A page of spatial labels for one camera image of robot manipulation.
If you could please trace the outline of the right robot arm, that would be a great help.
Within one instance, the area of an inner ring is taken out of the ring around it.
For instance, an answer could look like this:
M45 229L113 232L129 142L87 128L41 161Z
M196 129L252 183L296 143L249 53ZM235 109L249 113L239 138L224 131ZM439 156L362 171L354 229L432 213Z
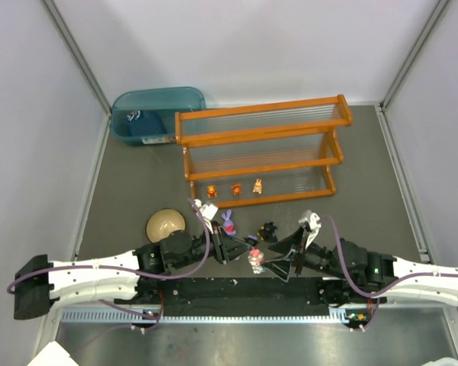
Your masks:
M291 236L275 242L269 250L280 254L262 267L287 282L303 268L340 279L339 301L354 295L378 299L404 297L431 300L458 307L458 267L419 263L393 255L371 252L335 236L330 250L314 242L320 223L303 223Z

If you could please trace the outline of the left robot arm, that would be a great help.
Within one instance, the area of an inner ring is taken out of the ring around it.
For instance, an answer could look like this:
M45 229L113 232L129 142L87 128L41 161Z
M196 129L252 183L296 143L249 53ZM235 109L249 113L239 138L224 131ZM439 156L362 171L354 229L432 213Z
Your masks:
M213 223L200 236L177 230L159 242L105 258L58 262L36 255L7 289L14 297L13 317L34 319L52 309L97 300L148 300L158 293L159 281L175 279L170 270L196 271L210 257L225 265L257 243L255 236L238 239Z

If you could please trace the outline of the pink rabbit toy figure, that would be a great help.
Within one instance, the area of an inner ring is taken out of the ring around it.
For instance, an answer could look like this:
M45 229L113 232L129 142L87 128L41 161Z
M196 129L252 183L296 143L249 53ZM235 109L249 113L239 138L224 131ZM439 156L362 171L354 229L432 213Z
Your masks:
M266 271L266 269L262 266L264 262L264 253L259 249L251 249L248 252L247 257L248 262L252 268L252 271L255 275L261 275Z

